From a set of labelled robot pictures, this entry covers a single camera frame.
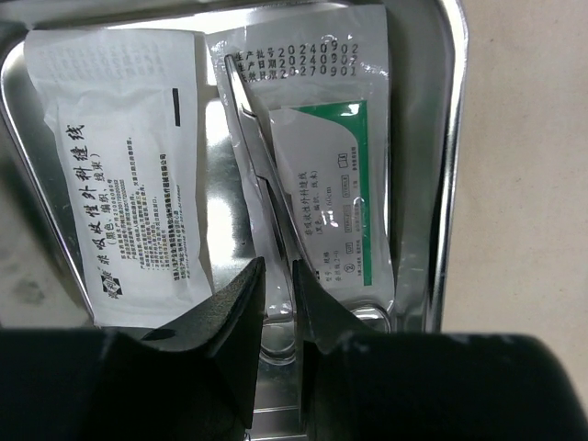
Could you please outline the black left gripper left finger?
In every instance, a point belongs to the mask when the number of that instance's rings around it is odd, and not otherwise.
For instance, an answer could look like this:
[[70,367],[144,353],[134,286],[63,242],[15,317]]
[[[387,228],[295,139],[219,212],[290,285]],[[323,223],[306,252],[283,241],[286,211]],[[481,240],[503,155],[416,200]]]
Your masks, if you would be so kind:
[[252,427],[266,265],[176,320],[1,333],[4,440],[241,440]]

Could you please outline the green suture packet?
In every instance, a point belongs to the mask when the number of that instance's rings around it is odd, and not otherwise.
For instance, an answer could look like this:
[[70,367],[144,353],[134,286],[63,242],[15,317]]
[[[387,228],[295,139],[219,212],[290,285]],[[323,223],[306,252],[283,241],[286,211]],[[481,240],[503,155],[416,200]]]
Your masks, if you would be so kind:
[[385,210],[390,153],[390,51],[382,5],[314,10],[207,36],[254,246],[268,263],[268,309],[284,278],[261,183],[243,141],[225,59],[259,120],[296,226],[323,288],[349,308],[391,311],[394,274]]

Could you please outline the beige cloth wrap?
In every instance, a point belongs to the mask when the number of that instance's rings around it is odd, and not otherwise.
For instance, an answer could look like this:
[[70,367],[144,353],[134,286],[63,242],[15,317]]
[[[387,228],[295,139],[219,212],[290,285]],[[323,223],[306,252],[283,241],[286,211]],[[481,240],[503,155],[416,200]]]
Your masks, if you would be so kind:
[[587,335],[587,4],[468,1],[444,327]]

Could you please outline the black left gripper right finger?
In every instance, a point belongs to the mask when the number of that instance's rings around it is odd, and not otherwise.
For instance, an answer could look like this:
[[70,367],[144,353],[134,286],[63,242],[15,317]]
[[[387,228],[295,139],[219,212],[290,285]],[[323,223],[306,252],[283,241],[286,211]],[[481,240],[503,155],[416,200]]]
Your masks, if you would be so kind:
[[584,440],[559,360],[521,334],[385,334],[293,265],[300,419],[311,440]]

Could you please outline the white suture packet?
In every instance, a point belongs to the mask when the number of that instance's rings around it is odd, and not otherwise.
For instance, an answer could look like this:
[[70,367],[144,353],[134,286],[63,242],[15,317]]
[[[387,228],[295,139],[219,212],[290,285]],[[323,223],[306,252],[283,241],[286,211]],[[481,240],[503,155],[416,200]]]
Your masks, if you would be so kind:
[[132,28],[25,39],[99,326],[158,328],[211,294],[199,260],[195,43]]

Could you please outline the stainless steel instrument tray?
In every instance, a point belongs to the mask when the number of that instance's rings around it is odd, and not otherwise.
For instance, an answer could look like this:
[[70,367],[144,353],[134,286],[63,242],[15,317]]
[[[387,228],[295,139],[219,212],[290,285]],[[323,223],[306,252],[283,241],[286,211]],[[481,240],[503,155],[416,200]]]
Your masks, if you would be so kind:
[[[4,1],[1,4],[1,437],[72,440],[102,345],[85,305],[72,209],[28,78],[33,28],[150,26],[213,33],[335,9],[335,1]],[[468,56],[458,1],[385,3],[391,58],[385,219],[395,271],[382,330],[437,332],[445,297]]]

